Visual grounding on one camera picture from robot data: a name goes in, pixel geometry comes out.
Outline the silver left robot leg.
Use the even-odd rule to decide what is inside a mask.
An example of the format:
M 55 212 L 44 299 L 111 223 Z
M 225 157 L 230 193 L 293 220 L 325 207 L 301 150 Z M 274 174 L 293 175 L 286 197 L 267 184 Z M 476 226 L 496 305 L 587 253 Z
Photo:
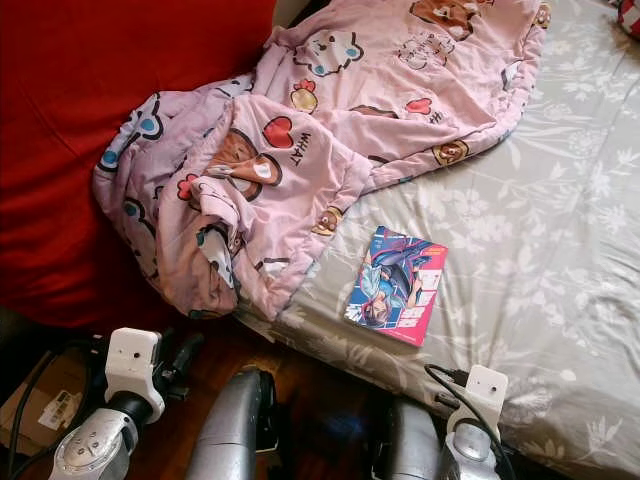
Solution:
M 257 457 L 279 444 L 274 376 L 248 366 L 220 390 L 189 457 L 184 480 L 255 480 Z

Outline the pink cartoon print blanket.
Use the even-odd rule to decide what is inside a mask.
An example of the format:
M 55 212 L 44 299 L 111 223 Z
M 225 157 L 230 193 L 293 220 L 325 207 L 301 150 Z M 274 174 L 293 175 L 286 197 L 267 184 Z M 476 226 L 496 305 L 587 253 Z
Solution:
M 147 97 L 93 196 L 179 312 L 273 320 L 358 198 L 516 127 L 549 24 L 548 0 L 332 0 L 250 72 Z

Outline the red white blue bolster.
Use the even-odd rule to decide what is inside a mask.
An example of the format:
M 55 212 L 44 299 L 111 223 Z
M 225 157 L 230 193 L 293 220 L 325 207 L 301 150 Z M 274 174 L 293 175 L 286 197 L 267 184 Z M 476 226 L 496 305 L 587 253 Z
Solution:
M 618 0 L 617 23 L 628 37 L 640 41 L 640 0 Z

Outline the brown cardboard box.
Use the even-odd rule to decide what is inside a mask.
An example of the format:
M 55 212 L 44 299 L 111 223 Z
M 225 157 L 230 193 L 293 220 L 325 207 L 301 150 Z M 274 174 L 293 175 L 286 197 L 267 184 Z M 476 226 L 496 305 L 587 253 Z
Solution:
M 67 349 L 46 367 L 31 389 L 19 421 L 17 452 L 33 454 L 59 442 L 84 398 L 84 361 L 78 349 Z

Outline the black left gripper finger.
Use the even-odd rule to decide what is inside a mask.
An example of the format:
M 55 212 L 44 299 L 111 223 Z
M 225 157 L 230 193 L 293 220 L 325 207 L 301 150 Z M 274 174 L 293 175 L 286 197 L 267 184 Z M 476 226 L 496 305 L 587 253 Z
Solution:
M 202 333 L 191 333 L 179 343 L 179 348 L 173 357 L 172 375 L 184 376 L 189 371 L 192 361 L 204 346 L 205 337 Z

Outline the colourful comic book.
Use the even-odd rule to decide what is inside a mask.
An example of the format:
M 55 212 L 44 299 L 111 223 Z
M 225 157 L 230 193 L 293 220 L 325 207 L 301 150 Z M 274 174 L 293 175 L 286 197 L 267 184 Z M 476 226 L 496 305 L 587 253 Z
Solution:
M 422 347 L 448 253 L 443 244 L 379 227 L 360 264 L 344 319 Z

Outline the large red cushion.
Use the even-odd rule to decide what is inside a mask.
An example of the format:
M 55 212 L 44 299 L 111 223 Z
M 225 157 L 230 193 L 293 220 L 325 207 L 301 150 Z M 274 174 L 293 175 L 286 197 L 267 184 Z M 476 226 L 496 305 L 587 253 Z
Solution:
M 177 319 L 101 214 L 92 170 L 151 93 L 250 69 L 275 10 L 276 0 L 3 0 L 1 306 L 100 332 Z

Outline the silver right robot leg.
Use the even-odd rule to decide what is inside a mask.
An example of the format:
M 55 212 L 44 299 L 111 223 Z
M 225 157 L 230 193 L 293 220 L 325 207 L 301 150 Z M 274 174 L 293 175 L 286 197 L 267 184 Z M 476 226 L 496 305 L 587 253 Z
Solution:
M 412 399 L 394 398 L 384 426 L 372 443 L 369 480 L 436 480 L 442 448 L 431 413 Z

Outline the silver robot leg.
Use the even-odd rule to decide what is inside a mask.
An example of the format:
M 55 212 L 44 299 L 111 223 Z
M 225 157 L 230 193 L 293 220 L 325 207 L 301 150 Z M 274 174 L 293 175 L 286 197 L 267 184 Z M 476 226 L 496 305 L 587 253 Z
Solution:
M 372 443 L 369 480 L 436 480 L 442 448 L 431 413 L 412 399 L 394 398 L 384 426 Z
M 184 480 L 255 480 L 257 457 L 279 444 L 274 376 L 248 366 L 220 390 L 189 457 Z

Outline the bed with grey floral sheet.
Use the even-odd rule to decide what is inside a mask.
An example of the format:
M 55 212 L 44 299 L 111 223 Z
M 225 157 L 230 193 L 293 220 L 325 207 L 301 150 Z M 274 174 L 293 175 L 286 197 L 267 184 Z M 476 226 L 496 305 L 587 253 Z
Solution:
M 503 442 L 577 480 L 640 480 L 640 41 L 611 0 L 547 0 L 530 104 L 490 150 L 366 195 L 262 337 L 433 402 L 425 365 L 509 381 Z M 428 334 L 343 319 L 378 227 L 449 248 Z

